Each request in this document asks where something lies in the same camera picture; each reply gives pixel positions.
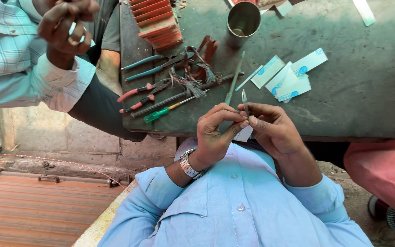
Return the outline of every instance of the shirt collar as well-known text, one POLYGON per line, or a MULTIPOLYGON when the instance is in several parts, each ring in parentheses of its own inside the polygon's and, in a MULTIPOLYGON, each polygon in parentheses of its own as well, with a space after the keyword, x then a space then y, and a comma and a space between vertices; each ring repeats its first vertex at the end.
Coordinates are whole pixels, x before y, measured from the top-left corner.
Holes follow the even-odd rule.
POLYGON ((30 19, 39 24, 42 16, 34 7, 32 0, 19 0, 19 4, 21 4, 21 8, 29 15, 30 19))

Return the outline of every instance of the blue-handled pliers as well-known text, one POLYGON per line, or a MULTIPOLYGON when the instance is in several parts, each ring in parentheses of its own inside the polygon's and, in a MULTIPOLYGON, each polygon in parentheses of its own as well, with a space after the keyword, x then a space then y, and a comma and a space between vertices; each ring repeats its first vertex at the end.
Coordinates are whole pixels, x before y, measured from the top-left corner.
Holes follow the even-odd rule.
POLYGON ((135 67, 137 67, 137 66, 139 66, 141 64, 145 64, 147 62, 150 62, 150 61, 155 61, 155 60, 158 60, 158 59, 169 58, 169 60, 165 64, 163 64, 161 66, 155 67, 155 68, 153 68, 151 70, 148 70, 146 72, 139 73, 138 75, 126 78, 126 81, 132 81, 132 80, 141 78, 143 76, 148 76, 148 75, 155 74, 156 72, 159 72, 159 71, 163 70, 165 67, 170 66, 170 65, 172 65, 174 63, 177 63, 177 62, 181 61, 182 59, 184 59, 184 55, 185 55, 185 51, 184 50, 179 51, 178 55, 172 56, 172 57, 165 57, 163 55, 155 55, 155 56, 151 56, 151 57, 145 58, 145 59, 143 59, 141 61, 138 61, 138 62, 136 62, 134 64, 131 64, 129 66, 126 66, 124 68, 121 68, 121 70, 129 70, 129 69, 133 69, 133 68, 135 68, 135 67))

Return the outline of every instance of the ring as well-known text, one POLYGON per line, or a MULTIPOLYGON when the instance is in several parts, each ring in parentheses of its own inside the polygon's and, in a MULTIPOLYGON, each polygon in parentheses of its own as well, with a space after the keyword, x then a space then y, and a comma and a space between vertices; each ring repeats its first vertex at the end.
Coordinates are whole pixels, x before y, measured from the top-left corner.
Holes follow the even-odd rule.
POLYGON ((72 40, 71 36, 68 37, 68 42, 69 42, 72 46, 78 46, 78 45, 80 44, 80 42, 72 40))

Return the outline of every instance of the fingernail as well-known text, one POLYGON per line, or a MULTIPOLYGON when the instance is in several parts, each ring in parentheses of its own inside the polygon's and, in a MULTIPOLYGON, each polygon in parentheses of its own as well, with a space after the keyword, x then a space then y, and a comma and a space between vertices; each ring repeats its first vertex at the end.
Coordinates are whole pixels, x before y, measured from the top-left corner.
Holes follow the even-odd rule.
POLYGON ((249 125, 248 121, 243 122, 240 127, 242 127, 242 129, 246 128, 249 125))
POLYGON ((251 124, 252 124, 252 125, 256 125, 256 124, 257 124, 257 118, 256 118, 255 116, 252 115, 252 116, 250 117, 250 119, 251 119, 251 124))

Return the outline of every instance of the orange wire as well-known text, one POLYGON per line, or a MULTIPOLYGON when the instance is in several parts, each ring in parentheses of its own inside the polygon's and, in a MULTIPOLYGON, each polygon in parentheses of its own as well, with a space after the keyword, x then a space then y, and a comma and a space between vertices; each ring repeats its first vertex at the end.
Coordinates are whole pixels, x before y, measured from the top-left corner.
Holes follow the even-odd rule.
POLYGON ((64 162, 64 163, 76 164, 76 165, 78 165, 78 166, 82 166, 82 167, 88 168, 88 169, 90 169, 91 171, 95 171, 95 172, 98 172, 98 173, 100 173, 100 174, 102 174, 102 175, 105 175, 106 177, 110 178, 112 181, 116 182, 116 183, 119 184, 121 187, 123 187, 125 190, 127 190, 127 192, 130 193, 130 191, 129 191, 126 187, 124 187, 122 184, 120 184, 118 181, 116 181, 116 180, 113 179, 112 177, 109 177, 108 175, 104 174, 104 173, 101 172, 101 171, 97 171, 97 170, 95 170, 95 169, 92 169, 92 168, 89 167, 89 166, 85 166, 85 165, 82 165, 82 164, 79 164, 79 163, 76 163, 76 162, 64 161, 64 160, 56 160, 56 159, 48 159, 48 158, 42 158, 42 157, 36 157, 36 156, 29 156, 29 155, 19 155, 19 154, 0 154, 0 156, 19 156, 19 157, 20 157, 20 156, 23 156, 23 157, 37 158, 37 159, 41 159, 41 160, 54 160, 54 161, 59 161, 59 162, 64 162))

